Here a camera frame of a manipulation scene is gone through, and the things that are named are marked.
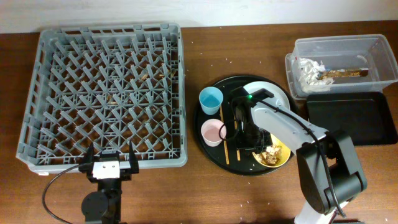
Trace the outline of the grey round plate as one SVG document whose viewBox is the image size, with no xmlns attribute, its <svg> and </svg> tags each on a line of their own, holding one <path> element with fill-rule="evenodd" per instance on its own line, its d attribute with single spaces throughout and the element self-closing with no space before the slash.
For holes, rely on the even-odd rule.
<svg viewBox="0 0 398 224">
<path fill-rule="evenodd" d="M 290 103 L 287 95 L 277 85 L 270 83 L 270 82 L 265 82 L 265 81 L 256 81 L 256 82 L 251 82 L 243 86 L 243 88 L 249 93 L 254 93 L 255 91 L 258 91 L 260 89 L 265 89 L 271 93 L 274 94 L 275 97 L 275 104 L 277 106 L 283 106 L 287 109 L 290 109 Z"/>
</svg>

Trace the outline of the yellow bowl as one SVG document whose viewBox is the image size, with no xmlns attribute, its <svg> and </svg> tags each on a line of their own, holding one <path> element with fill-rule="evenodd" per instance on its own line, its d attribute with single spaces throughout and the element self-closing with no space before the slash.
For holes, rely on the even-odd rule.
<svg viewBox="0 0 398 224">
<path fill-rule="evenodd" d="M 272 145 L 276 144 L 278 146 L 282 147 L 282 154 L 281 154 L 281 160 L 277 163 L 276 166 L 267 166 L 264 164 L 261 164 L 259 161 L 257 161 L 254 157 L 255 152 L 252 153 L 254 159 L 260 163 L 260 165 L 265 166 L 265 167 L 269 167 L 269 168 L 277 168 L 280 167 L 282 165 L 284 165 L 290 158 L 290 154 L 291 154 L 291 150 L 284 144 L 282 143 L 279 139 L 277 139 L 274 135 L 271 134 L 271 141 L 272 141 Z"/>
</svg>

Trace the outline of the clear plastic bin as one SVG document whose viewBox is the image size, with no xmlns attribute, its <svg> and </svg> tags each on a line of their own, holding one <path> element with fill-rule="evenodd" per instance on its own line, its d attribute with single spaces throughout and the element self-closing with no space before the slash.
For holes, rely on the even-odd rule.
<svg viewBox="0 0 398 224">
<path fill-rule="evenodd" d="M 314 66 L 333 70 L 367 70 L 365 77 L 337 77 L 332 84 L 310 85 L 304 77 Z M 382 91 L 397 82 L 397 60 L 384 35 L 344 35 L 304 38 L 295 41 L 285 57 L 290 94 L 305 100 L 312 94 Z"/>
</svg>

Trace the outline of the wooden chopstick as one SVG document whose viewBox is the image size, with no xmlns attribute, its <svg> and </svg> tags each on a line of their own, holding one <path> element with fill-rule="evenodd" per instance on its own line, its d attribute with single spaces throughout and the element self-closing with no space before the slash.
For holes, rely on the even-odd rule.
<svg viewBox="0 0 398 224">
<path fill-rule="evenodd" d="M 221 106 L 221 105 L 220 105 L 220 119 L 221 119 L 221 122 L 222 122 L 223 125 L 224 125 L 223 109 L 222 109 L 222 106 Z M 225 159 L 226 159 L 226 165 L 228 166 L 228 165 L 229 165 L 228 146 L 227 146 L 227 142 L 226 142 L 225 140 L 222 140 L 222 141 L 223 141 L 223 147 L 224 147 L 224 154 L 225 154 Z"/>
<path fill-rule="evenodd" d="M 234 121 L 234 130 L 236 131 L 236 133 L 238 133 L 238 122 Z M 240 156 L 240 151 L 238 149 L 238 144 L 236 143 L 236 156 L 237 156 L 237 161 L 241 160 L 241 156 Z"/>
</svg>

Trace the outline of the pink plastic cup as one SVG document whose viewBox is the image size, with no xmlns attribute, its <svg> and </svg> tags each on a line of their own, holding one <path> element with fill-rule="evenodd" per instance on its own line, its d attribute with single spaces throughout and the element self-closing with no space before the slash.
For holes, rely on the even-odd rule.
<svg viewBox="0 0 398 224">
<path fill-rule="evenodd" d="M 226 137 L 226 126 L 218 119 L 208 119 L 201 126 L 201 135 L 207 146 L 216 147 Z"/>
</svg>

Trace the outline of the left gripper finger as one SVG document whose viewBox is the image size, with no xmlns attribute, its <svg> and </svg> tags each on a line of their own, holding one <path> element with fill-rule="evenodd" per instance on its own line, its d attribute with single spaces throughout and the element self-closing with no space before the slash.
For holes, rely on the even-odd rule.
<svg viewBox="0 0 398 224">
<path fill-rule="evenodd" d="M 130 163 L 130 165 L 138 165 L 139 164 L 131 141 L 129 141 L 129 163 Z"/>
<path fill-rule="evenodd" d="M 87 149 L 86 154 L 83 157 L 84 164 L 90 164 L 94 160 L 94 145 L 91 143 Z"/>
</svg>

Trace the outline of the white napkin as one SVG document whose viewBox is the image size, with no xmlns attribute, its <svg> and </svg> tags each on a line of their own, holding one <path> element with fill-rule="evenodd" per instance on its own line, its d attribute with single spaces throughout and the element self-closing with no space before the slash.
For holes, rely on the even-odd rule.
<svg viewBox="0 0 398 224">
<path fill-rule="evenodd" d="M 330 90 L 328 86 L 334 83 L 332 78 L 321 78 L 326 72 L 323 62 L 318 63 L 309 58 L 301 58 L 299 68 L 301 75 L 298 82 L 303 92 L 314 93 L 328 91 Z"/>
</svg>

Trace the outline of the blue plastic cup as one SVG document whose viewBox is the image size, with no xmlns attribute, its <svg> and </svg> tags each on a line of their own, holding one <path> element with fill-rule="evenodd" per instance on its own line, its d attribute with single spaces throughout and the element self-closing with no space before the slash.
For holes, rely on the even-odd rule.
<svg viewBox="0 0 398 224">
<path fill-rule="evenodd" d="M 199 102 L 205 114 L 214 115 L 221 107 L 223 102 L 223 93 L 217 87 L 206 87 L 202 89 L 199 94 Z"/>
</svg>

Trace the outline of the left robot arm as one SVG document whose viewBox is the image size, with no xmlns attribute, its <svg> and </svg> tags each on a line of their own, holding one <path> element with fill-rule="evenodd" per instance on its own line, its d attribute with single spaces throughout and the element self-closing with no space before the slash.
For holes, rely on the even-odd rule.
<svg viewBox="0 0 398 224">
<path fill-rule="evenodd" d="M 81 203 L 85 223 L 119 223 L 121 221 L 122 182 L 131 180 L 139 173 L 139 163 L 132 146 L 129 146 L 129 167 L 120 166 L 119 151 L 103 151 L 99 158 L 94 155 L 94 145 L 90 145 L 78 170 L 87 179 L 97 184 L 96 191 L 89 193 Z"/>
</svg>

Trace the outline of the black rectangular tray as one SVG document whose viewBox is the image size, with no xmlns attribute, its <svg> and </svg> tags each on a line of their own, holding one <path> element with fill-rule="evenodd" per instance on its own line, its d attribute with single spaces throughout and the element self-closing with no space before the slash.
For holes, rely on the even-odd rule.
<svg viewBox="0 0 398 224">
<path fill-rule="evenodd" d="M 397 130 L 386 97 L 378 92 L 310 95 L 309 121 L 329 131 L 343 130 L 355 146 L 397 143 Z"/>
</svg>

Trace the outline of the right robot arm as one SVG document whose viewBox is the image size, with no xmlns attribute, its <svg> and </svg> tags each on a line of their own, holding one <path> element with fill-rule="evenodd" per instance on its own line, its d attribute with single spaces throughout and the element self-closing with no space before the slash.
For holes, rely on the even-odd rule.
<svg viewBox="0 0 398 224">
<path fill-rule="evenodd" d="M 297 158 L 305 203 L 295 223 L 333 223 L 345 217 L 343 207 L 366 190 L 368 183 L 351 138 L 344 131 L 330 132 L 301 118 L 264 88 L 231 91 L 228 103 L 239 134 L 263 151 L 275 136 Z"/>
</svg>

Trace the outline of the grey dishwasher rack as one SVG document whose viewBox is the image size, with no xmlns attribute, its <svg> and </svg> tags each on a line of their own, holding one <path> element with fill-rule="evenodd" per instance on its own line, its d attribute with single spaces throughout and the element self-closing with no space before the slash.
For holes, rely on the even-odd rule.
<svg viewBox="0 0 398 224">
<path fill-rule="evenodd" d="M 40 175 L 89 148 L 133 151 L 141 169 L 187 162 L 182 31 L 176 23 L 40 33 L 16 156 Z"/>
</svg>

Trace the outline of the food scraps pile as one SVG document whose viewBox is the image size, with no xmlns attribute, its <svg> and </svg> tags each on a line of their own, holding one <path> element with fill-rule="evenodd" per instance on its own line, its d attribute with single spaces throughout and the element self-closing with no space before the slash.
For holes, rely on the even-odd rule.
<svg viewBox="0 0 398 224">
<path fill-rule="evenodd" d="M 276 144 L 267 146 L 266 150 L 260 154 L 255 154 L 254 157 L 261 164 L 267 166 L 276 166 L 281 160 L 282 147 Z"/>
</svg>

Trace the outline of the round black tray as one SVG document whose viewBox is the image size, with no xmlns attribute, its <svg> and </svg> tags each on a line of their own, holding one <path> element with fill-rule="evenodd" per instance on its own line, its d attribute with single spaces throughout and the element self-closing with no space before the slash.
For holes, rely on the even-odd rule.
<svg viewBox="0 0 398 224">
<path fill-rule="evenodd" d="M 270 79 L 256 76 L 256 75 L 235 75 L 232 77 L 227 77 L 222 80 L 219 80 L 213 84 L 214 87 L 217 87 L 221 90 L 224 96 L 224 101 L 222 103 L 223 109 L 223 118 L 225 121 L 229 121 L 232 119 L 231 107 L 228 106 L 228 94 L 231 90 L 244 86 L 251 82 L 256 81 L 265 81 L 273 83 L 279 86 L 276 82 L 273 82 Z M 220 168 L 227 170 L 228 172 L 237 174 L 237 175 L 263 175 L 274 172 L 277 168 L 269 168 L 260 165 L 253 155 L 252 152 L 249 151 L 240 151 L 241 160 L 237 161 L 236 156 L 236 146 L 234 141 L 227 142 L 228 146 L 228 155 L 229 155 L 229 165 L 226 165 L 226 159 L 224 154 L 223 143 L 219 144 L 216 147 L 207 146 L 201 135 L 201 126 L 208 119 L 220 119 L 220 114 L 207 115 L 203 112 L 199 103 L 197 103 L 195 112 L 193 114 L 193 132 L 196 137 L 196 143 L 200 146 L 204 155 L 219 166 Z"/>
</svg>

